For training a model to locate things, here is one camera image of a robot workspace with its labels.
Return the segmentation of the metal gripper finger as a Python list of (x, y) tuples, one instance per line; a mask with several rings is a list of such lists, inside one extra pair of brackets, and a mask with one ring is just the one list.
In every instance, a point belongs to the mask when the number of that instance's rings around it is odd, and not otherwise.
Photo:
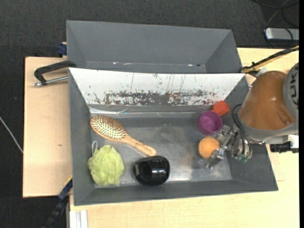
[(223, 125), (220, 131), (216, 135), (217, 140), (224, 140), (229, 135), (230, 127), (227, 125)]
[(212, 168), (224, 159), (225, 150), (222, 148), (215, 149), (207, 160), (206, 167)]

